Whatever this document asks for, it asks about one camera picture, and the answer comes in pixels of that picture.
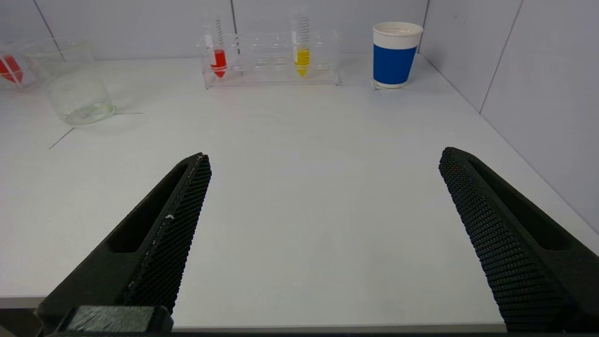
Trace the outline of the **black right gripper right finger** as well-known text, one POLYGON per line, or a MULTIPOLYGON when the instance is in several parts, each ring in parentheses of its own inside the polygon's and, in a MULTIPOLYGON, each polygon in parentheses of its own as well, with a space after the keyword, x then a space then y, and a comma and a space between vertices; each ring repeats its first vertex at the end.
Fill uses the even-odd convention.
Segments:
POLYGON ((438 165, 509 332, 596 333, 599 258, 479 158, 438 165))

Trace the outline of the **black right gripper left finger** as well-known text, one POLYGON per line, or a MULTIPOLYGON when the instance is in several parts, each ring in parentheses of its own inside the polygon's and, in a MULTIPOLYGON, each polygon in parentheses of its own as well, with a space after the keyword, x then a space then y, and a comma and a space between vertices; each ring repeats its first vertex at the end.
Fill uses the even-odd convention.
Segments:
POLYGON ((177 163, 41 302, 44 333, 83 306, 158 308, 171 315, 211 176, 204 153, 177 163))

